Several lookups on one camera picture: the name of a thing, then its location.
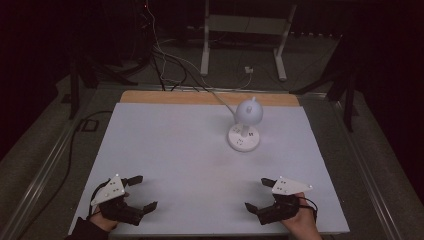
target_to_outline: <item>robotic hand controller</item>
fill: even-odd
[[[267,178],[262,178],[261,181],[262,185],[272,188],[272,195],[275,199],[274,204],[259,209],[250,203],[245,203],[247,210],[258,216],[261,225],[292,218],[296,216],[299,208],[311,209],[316,221],[318,212],[317,206],[309,199],[306,200],[312,202],[315,208],[301,205],[299,197],[295,195],[296,193],[311,190],[311,185],[306,185],[283,177],[280,177],[277,181]]]
[[[130,207],[124,201],[124,188],[126,185],[132,186],[139,184],[142,181],[143,176],[121,179],[119,175],[116,175],[109,181],[100,184],[91,197],[89,216],[93,215],[92,207],[99,205],[99,209],[103,217],[109,220],[138,226],[144,215],[153,212],[156,209],[157,202],[150,203],[149,205],[144,206],[143,209]]]

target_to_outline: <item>wooden table edge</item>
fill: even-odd
[[[286,93],[244,93],[217,92],[221,99],[229,105],[255,97],[264,106],[300,106],[293,94]],[[127,90],[121,96],[121,103],[161,103],[161,104],[203,104],[221,105],[222,102],[210,92],[165,92]]]

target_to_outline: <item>table leg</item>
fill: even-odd
[[[209,0],[205,1],[205,37],[203,40],[202,63],[200,66],[200,75],[207,76],[209,70]]]
[[[275,58],[275,64],[277,66],[277,72],[278,72],[278,79],[280,81],[286,81],[287,75],[286,70],[284,69],[283,59],[281,58],[281,55],[283,53],[284,45],[286,44],[287,37],[290,32],[291,23],[293,20],[294,13],[296,12],[297,5],[293,4],[290,9],[289,16],[286,19],[286,24],[284,26],[283,34],[281,35],[281,43],[280,46],[276,49],[274,49],[274,58]]]

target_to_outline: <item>floor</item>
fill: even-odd
[[[160,66],[159,70],[164,70],[162,78],[167,90],[202,91],[203,88],[199,86],[202,85],[217,91],[237,89],[286,93],[317,80],[337,46],[337,41],[330,38],[290,36],[283,54],[288,79],[281,82],[276,77],[273,62],[274,42],[272,38],[258,38],[246,43],[223,36],[212,45],[209,75],[203,78],[196,72],[202,51],[199,40],[180,43],[161,39],[155,59]],[[185,77],[184,68],[178,67],[179,63],[171,58],[166,58],[166,67],[162,68],[164,57],[161,52],[177,56],[193,78],[190,74]],[[245,73],[246,66],[253,67],[251,75]],[[98,111],[113,110],[120,95],[127,89],[161,89],[153,64],[128,76],[130,81],[138,83],[134,87],[122,86],[105,76],[99,77],[102,81],[97,89],[81,87],[82,106],[76,119]],[[355,93],[355,116],[352,119],[354,132],[350,133],[341,121],[343,99],[341,102],[328,102],[325,99],[330,86],[326,84],[298,96],[310,119],[351,229],[350,233],[345,234],[323,233],[323,238],[424,239],[424,209],[361,93]],[[77,122],[68,119],[70,106],[61,102],[70,91],[69,77],[60,81],[57,87],[60,92],[58,98],[22,136],[0,165],[0,195],[7,196],[0,200],[0,227],[8,230],[11,220],[14,220],[13,223],[18,222],[13,226],[16,237],[24,232],[20,239],[63,239],[68,234],[85,180],[110,119],[109,113],[96,114],[92,118],[99,121],[97,131],[73,134]],[[34,182],[34,179],[38,179],[38,170],[46,162],[51,163],[48,166],[50,174],[43,181]],[[70,169],[69,175],[60,186],[67,175],[67,169]],[[49,202],[59,187],[57,196]],[[25,193],[34,188],[39,191],[34,193],[33,201],[29,201]],[[117,236],[111,238],[127,239]],[[225,239],[275,238],[240,236]]]

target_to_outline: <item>white bracket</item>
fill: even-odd
[[[91,201],[91,206],[109,201],[125,194],[124,185],[118,174],[104,186]]]
[[[280,177],[272,188],[272,193],[279,195],[291,195],[309,190],[312,190],[311,185]]]

